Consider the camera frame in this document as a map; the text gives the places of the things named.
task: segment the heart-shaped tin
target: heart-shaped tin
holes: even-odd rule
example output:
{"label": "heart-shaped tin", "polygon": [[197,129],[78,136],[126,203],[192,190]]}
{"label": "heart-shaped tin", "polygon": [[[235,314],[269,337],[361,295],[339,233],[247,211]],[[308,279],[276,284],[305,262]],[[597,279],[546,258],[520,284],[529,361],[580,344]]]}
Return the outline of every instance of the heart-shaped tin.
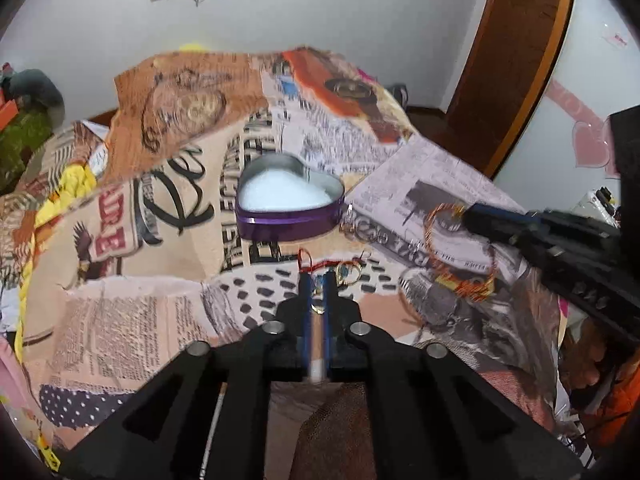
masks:
{"label": "heart-shaped tin", "polygon": [[[267,170],[284,170],[323,190],[330,202],[321,206],[292,210],[247,209],[247,184]],[[256,242],[288,242],[324,234],[340,221],[344,186],[339,178],[308,168],[287,153],[270,153],[249,163],[242,172],[236,194],[236,219],[242,238]]]}

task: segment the door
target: door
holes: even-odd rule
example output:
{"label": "door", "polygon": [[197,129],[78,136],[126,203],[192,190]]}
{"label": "door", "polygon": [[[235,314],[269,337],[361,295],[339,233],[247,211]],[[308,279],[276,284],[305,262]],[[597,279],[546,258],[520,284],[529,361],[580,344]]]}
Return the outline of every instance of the door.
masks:
{"label": "door", "polygon": [[446,115],[445,149],[493,176],[548,81],[571,4],[572,0],[487,0]]}

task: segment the door frame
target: door frame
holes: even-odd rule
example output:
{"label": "door frame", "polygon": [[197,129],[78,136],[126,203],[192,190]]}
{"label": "door frame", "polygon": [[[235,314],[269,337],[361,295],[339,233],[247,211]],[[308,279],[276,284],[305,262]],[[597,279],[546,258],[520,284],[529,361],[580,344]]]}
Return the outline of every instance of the door frame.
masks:
{"label": "door frame", "polygon": [[[471,52],[469,53],[468,59],[466,60],[465,68],[462,72],[462,75],[460,76],[460,81],[458,83],[458,86],[456,87],[456,91],[453,94],[453,98],[451,100],[451,104],[449,106],[447,114],[450,110],[453,110],[458,103],[463,85],[472,69],[474,61],[476,60],[476,56],[480,48],[480,42],[482,40],[482,37],[484,36],[489,20],[491,19],[491,13],[494,3],[495,0],[486,0],[484,12],[482,13],[482,18],[478,25],[478,32],[476,33],[474,44],[471,47]],[[520,109],[518,110],[513,123],[511,123],[511,126],[496,148],[489,163],[484,167],[484,170],[482,170],[482,173],[484,173],[489,178],[493,178],[496,175],[501,165],[509,155],[512,147],[515,145],[516,141],[523,133],[525,127],[527,126],[527,123],[529,123],[529,120],[533,115],[538,102],[540,102],[540,99],[542,99],[542,95],[545,91],[549,78],[551,78],[551,73],[553,72],[553,69],[556,65],[558,55],[560,54],[560,49],[562,47],[562,44],[564,43],[564,37],[569,25],[569,18],[571,17],[573,6],[574,0],[558,1],[558,11],[556,12],[554,24],[549,35],[549,40],[546,44],[545,52],[542,56],[542,60],[540,61],[538,70],[536,71],[536,75],[534,76],[533,82],[529,87],[529,91],[527,91],[527,94],[522,101],[522,105],[520,106]]]}

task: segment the open metal tin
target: open metal tin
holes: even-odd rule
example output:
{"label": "open metal tin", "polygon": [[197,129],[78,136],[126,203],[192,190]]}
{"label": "open metal tin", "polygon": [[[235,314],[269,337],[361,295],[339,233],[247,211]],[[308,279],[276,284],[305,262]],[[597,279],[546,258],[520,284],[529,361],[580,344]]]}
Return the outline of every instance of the open metal tin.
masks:
{"label": "open metal tin", "polygon": [[[329,204],[296,211],[248,211],[240,205],[247,182],[266,170],[286,170],[324,189],[332,200]],[[289,242],[330,231],[340,221],[344,186],[339,178],[306,167],[287,153],[270,153],[253,160],[244,168],[236,193],[236,219],[242,238],[256,242]]]}

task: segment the red object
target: red object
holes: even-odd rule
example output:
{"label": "red object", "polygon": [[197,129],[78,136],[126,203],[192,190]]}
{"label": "red object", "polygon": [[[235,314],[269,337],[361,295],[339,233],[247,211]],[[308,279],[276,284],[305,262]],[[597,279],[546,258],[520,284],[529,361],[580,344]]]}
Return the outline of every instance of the red object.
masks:
{"label": "red object", "polygon": [[0,131],[4,130],[5,126],[9,124],[11,119],[13,119],[18,114],[18,107],[15,104],[15,100],[11,100],[0,108]]}

